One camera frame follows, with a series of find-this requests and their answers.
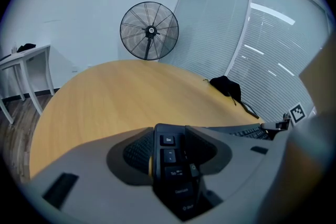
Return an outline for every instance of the round table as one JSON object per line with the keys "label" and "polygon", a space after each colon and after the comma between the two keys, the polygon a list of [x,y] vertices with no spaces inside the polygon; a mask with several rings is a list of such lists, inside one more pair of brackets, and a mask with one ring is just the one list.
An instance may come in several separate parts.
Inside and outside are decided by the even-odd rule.
{"label": "round table", "polygon": [[157,123],[232,126],[261,123],[203,77],[164,63],[122,60],[87,69],[49,101],[30,149],[30,176],[70,149]]}

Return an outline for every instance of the black keyboard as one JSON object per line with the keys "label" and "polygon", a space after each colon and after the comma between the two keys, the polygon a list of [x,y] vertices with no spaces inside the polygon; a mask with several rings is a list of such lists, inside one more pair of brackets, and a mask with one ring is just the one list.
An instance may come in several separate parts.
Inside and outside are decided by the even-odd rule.
{"label": "black keyboard", "polygon": [[234,136],[271,140],[266,130],[260,127],[260,124],[250,124],[241,126],[229,126],[229,127],[208,127],[210,130],[216,132],[231,134]]}

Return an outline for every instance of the fan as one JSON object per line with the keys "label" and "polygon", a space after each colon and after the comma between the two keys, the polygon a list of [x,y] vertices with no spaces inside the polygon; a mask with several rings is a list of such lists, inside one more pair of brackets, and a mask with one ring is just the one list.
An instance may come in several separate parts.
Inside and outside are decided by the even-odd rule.
{"label": "fan", "polygon": [[142,2],[129,9],[120,25],[126,49],[143,60],[157,60],[174,48],[179,27],[170,9],[157,2]]}

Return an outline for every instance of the white table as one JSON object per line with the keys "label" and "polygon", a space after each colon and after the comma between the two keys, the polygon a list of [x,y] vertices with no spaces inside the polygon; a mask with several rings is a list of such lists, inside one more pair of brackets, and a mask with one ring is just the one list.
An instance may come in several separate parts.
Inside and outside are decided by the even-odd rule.
{"label": "white table", "polygon": [[13,67],[14,69],[14,75],[15,75],[15,81],[16,81],[16,87],[19,90],[20,97],[22,100],[25,100],[25,97],[22,93],[22,89],[20,88],[20,84],[18,82],[18,76],[17,76],[17,66],[21,67],[21,73],[22,78],[24,80],[24,83],[28,89],[29,96],[31,97],[31,100],[37,110],[37,112],[41,115],[42,114],[42,108],[36,98],[35,92],[33,91],[32,85],[29,82],[29,75],[27,70],[27,60],[31,59],[34,56],[37,56],[38,54],[45,54],[46,57],[46,79],[47,84],[50,90],[51,95],[54,95],[54,86],[52,84],[51,76],[50,76],[50,70],[49,70],[49,51],[50,51],[50,45],[45,45],[42,47],[25,50],[22,52],[17,52],[12,54],[11,56],[7,57],[6,59],[0,61],[0,70],[4,70],[10,67]]}

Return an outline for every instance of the wooden floor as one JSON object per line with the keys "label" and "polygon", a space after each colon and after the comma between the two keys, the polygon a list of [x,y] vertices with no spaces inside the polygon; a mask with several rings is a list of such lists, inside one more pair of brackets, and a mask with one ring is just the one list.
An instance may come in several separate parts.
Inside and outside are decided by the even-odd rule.
{"label": "wooden floor", "polygon": [[[37,97],[43,109],[51,97],[50,94]],[[10,124],[0,110],[0,154],[15,181],[25,183],[30,179],[29,153],[39,114],[30,98],[5,105],[14,123]]]}

